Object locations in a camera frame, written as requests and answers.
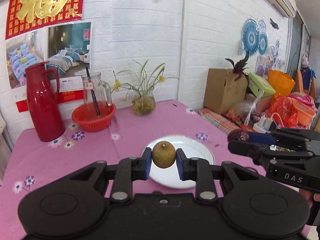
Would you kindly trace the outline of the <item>dark purple plum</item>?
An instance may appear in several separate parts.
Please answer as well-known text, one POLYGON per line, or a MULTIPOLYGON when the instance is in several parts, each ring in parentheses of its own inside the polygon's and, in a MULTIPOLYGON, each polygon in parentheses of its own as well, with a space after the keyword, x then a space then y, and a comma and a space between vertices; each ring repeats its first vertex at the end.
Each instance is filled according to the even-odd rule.
POLYGON ((227 135, 227 141, 249 141, 249 134, 243 129, 234 129, 227 135))

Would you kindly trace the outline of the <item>brown longan fruit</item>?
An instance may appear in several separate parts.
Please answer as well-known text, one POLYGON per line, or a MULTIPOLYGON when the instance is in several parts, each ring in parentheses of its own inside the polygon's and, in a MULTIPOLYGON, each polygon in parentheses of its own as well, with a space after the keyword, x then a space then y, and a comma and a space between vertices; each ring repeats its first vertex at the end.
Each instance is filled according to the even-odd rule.
POLYGON ((158 142, 152 149, 152 160, 159 168, 169 168, 176 160, 176 150, 168 141, 158 142))

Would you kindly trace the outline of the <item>orange plastic basin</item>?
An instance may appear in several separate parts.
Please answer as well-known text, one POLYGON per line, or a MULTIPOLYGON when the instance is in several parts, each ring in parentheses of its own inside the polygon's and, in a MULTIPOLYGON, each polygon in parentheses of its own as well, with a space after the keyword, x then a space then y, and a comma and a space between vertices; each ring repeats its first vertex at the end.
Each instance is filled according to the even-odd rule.
POLYGON ((305 105, 304 103, 296 100, 295 98, 290 98, 293 106, 296 108, 298 113, 298 123, 302 126, 309 126, 316 116, 314 110, 305 105))

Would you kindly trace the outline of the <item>white power strip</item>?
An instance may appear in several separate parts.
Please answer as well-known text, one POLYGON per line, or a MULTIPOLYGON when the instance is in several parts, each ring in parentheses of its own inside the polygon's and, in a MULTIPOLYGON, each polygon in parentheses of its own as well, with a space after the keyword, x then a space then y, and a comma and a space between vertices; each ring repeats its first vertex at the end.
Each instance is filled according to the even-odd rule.
POLYGON ((253 125, 253 131, 257 133, 266 133, 274 131, 277 128, 277 123, 272 116, 261 116, 259 121, 253 125))

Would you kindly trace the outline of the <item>red plastic bag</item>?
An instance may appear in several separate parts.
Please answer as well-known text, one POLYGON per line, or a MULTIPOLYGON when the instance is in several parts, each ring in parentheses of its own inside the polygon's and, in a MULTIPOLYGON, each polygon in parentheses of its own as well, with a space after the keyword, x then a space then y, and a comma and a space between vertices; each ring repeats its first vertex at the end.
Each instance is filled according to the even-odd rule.
POLYGON ((288 97, 276 97, 272 101, 268 112, 272 119, 283 128, 294 128, 298 125, 297 109, 288 97))

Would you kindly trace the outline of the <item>clear plastic bag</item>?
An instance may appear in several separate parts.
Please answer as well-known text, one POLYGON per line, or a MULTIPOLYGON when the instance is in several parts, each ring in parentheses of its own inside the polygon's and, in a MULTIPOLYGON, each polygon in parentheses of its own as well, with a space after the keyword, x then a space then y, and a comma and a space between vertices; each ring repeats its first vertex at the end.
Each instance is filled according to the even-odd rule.
POLYGON ((235 118, 237 116, 246 116, 244 125, 247 126, 250 122, 251 116, 253 115, 254 111, 256 110, 257 103, 260 99, 262 99, 264 95, 264 91, 260 92, 260 95, 255 98, 254 101, 243 101, 237 103, 233 108, 231 108, 228 112, 229 117, 235 118))

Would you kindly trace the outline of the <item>plaid blanket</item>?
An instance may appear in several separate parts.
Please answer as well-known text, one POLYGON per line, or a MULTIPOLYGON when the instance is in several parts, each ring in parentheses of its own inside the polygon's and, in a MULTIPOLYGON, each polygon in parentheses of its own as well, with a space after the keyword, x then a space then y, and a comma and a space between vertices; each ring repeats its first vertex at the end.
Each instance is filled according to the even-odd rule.
POLYGON ((229 134, 231 131, 239 129, 240 127, 232 122, 231 120, 225 118, 221 114, 217 114, 208 108, 203 108, 198 111, 199 115, 205 120, 210 122, 213 126, 218 128, 225 134, 229 134))

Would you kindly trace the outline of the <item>orange plastic bag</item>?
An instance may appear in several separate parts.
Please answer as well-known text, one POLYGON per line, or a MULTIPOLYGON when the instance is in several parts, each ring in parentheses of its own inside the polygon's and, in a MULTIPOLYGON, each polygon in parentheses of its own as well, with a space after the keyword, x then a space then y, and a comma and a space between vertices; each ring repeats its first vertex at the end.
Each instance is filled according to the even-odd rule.
POLYGON ((295 81, 284 72, 270 69, 267 77, 268 83, 276 91, 274 96, 289 96, 295 86, 295 81))

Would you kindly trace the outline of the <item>green cardboard box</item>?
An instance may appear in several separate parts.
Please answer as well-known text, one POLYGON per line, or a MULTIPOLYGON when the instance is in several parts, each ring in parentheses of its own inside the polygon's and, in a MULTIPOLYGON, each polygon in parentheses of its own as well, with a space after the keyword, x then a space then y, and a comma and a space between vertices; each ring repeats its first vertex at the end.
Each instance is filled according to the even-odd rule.
POLYGON ((248 87, 256 97, 262 95, 262 98, 265 98, 268 96, 273 96, 276 93, 274 88, 265 78, 253 73, 249 73, 248 78, 248 87))

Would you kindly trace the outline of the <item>black chopsticks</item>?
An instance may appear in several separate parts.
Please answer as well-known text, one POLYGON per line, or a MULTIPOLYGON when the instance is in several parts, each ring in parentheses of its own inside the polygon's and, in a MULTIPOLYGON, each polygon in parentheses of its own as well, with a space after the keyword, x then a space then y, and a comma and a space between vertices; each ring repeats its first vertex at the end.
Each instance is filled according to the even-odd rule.
POLYGON ((87 88, 90 88, 91 89, 91 96, 92 96, 92 100, 93 100, 93 103, 94 103, 94 107, 95 107, 95 111, 96 111, 96 116, 98 118, 100 118, 100 111, 99 111, 99 106, 98 106, 98 102, 97 102, 97 99, 96 99, 96 96, 95 96, 95 92, 93 90, 93 82, 91 81, 91 77, 90 77, 90 74, 89 74, 89 70, 88 70, 88 67, 86 67, 86 74, 87 74, 87 77, 88 77, 88 85, 87 85, 87 88))

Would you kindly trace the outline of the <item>red plastic basket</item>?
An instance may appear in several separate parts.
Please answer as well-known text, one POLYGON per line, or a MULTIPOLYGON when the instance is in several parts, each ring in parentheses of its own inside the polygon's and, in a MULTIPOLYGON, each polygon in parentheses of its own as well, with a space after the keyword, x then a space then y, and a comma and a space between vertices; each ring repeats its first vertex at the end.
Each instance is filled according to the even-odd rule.
POLYGON ((111 124, 112 117, 116 113, 116 106, 114 103, 108 105, 99 101, 98 107, 100 115, 97 115, 94 103, 81 105, 73 111, 72 120, 86 132, 101 131, 111 124))

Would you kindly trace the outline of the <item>glass vase with plant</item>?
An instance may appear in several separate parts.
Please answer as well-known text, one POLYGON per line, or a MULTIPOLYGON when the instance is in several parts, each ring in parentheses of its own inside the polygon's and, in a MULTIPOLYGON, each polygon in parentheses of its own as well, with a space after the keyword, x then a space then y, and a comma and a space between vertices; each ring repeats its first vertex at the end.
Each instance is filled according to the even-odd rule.
POLYGON ((177 80, 178 77, 174 75, 165 75, 166 64, 164 62, 157 65, 150 73, 147 72, 146 67, 148 60, 143 63, 134 61, 139 65, 139 71, 135 72, 131 69, 124 69, 119 72, 113 72, 114 85, 111 92, 119 92, 126 90, 126 93, 133 93, 131 99, 131 109, 136 115, 144 116, 151 114, 156 108, 156 99, 153 94, 157 85, 161 85, 166 80, 177 80), (133 75, 135 83, 127 81, 120 81, 118 75, 127 73, 133 75))

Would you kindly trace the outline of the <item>brown cardboard box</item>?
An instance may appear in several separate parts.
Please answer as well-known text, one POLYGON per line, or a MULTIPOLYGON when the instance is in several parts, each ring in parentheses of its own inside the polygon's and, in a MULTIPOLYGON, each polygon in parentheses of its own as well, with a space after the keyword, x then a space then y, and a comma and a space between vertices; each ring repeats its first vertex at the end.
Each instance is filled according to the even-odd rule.
POLYGON ((247 79, 232 69, 209 68, 203 106, 217 114, 227 113, 244 101, 247 79))

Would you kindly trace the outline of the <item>clear glass pitcher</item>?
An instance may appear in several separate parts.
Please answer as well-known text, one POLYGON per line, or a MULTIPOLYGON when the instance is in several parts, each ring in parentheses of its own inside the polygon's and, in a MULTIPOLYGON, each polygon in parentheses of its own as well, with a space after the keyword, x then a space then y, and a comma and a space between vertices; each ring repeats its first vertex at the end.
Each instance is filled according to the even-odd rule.
MULTIPOLYGON (((87 85, 89 84, 87 74, 82 75, 81 77, 84 89, 84 104, 89 104, 91 102, 93 103, 91 89, 87 88, 87 85)), ((112 105, 111 87, 107 82, 101 79, 101 73, 91 72, 90 77, 91 81, 93 82, 93 90, 95 92, 97 102, 101 101, 103 103, 107 103, 108 105, 112 105)))

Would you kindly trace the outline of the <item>dark purple potted plant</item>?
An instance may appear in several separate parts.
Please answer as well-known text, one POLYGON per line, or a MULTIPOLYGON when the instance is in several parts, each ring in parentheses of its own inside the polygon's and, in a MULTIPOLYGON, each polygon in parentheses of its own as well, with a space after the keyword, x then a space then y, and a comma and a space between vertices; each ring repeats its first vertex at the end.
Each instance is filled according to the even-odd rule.
POLYGON ((233 66, 233 74, 237 75, 234 81, 238 81, 244 75, 244 70, 246 69, 248 59, 249 59, 249 51, 246 52, 245 58, 238 61, 237 63, 234 63, 234 61, 231 59, 225 58, 225 60, 230 62, 231 65, 233 66))

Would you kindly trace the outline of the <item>pink floral tablecloth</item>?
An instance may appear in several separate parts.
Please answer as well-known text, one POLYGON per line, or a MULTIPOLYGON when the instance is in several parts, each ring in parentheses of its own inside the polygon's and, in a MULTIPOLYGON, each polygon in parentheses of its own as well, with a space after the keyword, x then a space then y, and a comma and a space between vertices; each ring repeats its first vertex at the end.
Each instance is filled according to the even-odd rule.
POLYGON ((267 178, 227 136, 175 101, 148 116, 116 112, 99 132, 67 131, 58 143, 24 131, 1 187, 1 239, 302 239, 310 209, 297 191, 267 178), (132 182, 132 200, 110 200, 110 166, 160 141, 217 166, 217 200, 195 199, 196 183, 153 160, 132 182))

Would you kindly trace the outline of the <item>blue paper fan decoration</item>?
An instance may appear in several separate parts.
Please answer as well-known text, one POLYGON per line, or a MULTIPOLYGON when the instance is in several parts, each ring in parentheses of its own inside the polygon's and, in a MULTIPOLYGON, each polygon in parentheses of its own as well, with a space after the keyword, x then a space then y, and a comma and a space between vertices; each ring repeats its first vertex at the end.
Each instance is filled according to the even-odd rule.
POLYGON ((256 53, 265 55, 268 49, 268 36, 264 20, 248 19, 244 25, 241 35, 240 48, 249 56, 256 53))

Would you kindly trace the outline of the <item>red thermos jug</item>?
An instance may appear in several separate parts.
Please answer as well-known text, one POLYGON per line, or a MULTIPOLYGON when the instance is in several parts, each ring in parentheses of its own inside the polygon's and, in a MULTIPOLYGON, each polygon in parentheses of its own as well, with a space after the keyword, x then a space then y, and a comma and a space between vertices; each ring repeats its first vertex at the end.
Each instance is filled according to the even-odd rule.
POLYGON ((65 124, 56 98, 60 92, 60 78, 56 70, 46 69, 45 62, 27 67, 27 105, 36 133, 42 142, 57 139, 65 132, 65 124))

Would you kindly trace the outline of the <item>bedding calendar poster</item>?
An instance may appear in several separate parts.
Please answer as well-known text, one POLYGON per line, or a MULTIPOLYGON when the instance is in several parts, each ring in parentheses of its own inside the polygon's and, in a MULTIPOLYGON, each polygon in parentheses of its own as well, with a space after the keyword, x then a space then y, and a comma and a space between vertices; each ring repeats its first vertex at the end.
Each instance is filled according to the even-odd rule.
POLYGON ((83 98, 81 76, 89 69, 91 59, 91 22, 44 27, 5 42, 6 65, 12 97, 19 112, 27 106, 26 70, 44 62, 53 90, 59 89, 57 103, 83 98))

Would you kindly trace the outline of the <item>red gold fu poster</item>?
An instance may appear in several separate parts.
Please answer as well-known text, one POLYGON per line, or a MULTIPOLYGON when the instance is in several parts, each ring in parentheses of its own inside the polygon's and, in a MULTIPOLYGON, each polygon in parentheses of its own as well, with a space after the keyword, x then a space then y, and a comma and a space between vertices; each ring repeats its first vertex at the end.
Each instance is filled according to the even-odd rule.
POLYGON ((82 19, 84 0, 9 0, 5 38, 82 19))

